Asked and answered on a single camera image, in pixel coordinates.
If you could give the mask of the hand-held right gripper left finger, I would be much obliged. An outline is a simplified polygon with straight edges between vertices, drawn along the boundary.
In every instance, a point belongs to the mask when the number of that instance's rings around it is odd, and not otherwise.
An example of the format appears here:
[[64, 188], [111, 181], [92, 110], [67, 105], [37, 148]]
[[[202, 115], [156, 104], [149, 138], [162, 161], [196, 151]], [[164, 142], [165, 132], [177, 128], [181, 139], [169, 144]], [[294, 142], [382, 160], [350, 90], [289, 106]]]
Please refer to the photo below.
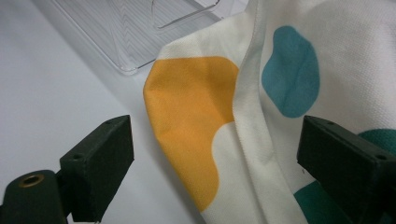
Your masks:
[[68, 210], [76, 222], [100, 222], [134, 161], [131, 118], [100, 124], [60, 158]]

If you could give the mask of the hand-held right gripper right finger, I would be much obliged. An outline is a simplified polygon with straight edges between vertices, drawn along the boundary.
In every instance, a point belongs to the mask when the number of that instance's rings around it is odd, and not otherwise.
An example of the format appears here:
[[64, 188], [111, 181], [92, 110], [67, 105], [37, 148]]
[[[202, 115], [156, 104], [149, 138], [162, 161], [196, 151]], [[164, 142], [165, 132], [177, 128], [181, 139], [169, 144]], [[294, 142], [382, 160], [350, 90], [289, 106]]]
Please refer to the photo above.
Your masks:
[[396, 224], [396, 156], [335, 122], [303, 120], [297, 162], [353, 224]]

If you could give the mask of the white cloth with coloured spots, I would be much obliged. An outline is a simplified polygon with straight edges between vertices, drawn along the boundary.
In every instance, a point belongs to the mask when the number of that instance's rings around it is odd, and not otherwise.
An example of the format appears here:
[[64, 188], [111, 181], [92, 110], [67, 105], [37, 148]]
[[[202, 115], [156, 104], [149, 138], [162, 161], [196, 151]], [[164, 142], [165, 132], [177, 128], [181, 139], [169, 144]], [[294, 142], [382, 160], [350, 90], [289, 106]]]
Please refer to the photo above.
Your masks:
[[165, 46], [144, 99], [205, 224], [350, 224], [298, 142], [311, 115], [396, 154], [396, 0], [249, 0]]

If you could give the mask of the clear plastic storage box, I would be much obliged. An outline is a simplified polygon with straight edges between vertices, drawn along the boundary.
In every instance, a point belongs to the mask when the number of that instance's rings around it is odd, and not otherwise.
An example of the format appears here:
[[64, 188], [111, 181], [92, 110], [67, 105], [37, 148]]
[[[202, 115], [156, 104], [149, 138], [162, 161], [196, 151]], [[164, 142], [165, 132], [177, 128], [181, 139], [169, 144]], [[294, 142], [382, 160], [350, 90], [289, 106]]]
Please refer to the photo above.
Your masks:
[[53, 0], [99, 53], [129, 76], [168, 43], [242, 12], [248, 0]]

